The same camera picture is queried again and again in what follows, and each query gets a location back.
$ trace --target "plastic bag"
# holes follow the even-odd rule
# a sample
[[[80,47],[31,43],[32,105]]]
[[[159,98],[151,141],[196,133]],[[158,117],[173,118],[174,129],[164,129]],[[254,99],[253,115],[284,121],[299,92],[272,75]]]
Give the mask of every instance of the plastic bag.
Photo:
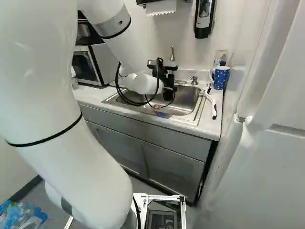
[[[41,208],[6,201],[0,205],[0,229],[39,229],[47,220]]]

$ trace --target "floor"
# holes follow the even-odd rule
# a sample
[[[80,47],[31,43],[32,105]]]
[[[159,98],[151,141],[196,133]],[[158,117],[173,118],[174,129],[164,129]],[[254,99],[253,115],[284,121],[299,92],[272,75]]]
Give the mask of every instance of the floor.
[[[152,195],[164,195],[162,192],[148,186],[147,184],[130,177],[133,185],[134,192],[147,193]],[[48,220],[44,224],[43,229],[63,229],[69,219],[69,215],[62,209],[56,207],[47,197],[44,191],[43,183],[37,185],[23,200],[22,202],[29,202],[34,206],[40,207],[43,212],[47,213]],[[195,207],[187,206],[186,209],[186,227],[187,229],[193,228],[195,219],[198,214],[198,209]],[[79,222],[74,222],[72,229],[87,229]]]

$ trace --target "microwave door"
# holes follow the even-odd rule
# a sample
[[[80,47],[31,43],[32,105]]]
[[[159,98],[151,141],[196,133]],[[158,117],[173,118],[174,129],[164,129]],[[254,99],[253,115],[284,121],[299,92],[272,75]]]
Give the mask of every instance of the microwave door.
[[[78,82],[99,86],[102,85],[89,52],[74,52],[72,66],[75,70]]]

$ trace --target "paper towel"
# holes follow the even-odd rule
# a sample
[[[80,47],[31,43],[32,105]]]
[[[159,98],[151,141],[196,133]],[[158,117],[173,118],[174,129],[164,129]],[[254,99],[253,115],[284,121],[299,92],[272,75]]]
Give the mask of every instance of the paper towel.
[[[148,17],[176,12],[177,0],[163,0],[146,4]]]

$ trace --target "microwave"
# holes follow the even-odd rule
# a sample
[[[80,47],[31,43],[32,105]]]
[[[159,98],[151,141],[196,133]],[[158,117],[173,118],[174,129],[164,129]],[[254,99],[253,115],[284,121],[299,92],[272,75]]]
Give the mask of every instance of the microwave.
[[[115,80],[118,64],[105,43],[75,46],[72,66],[79,83],[105,86]]]

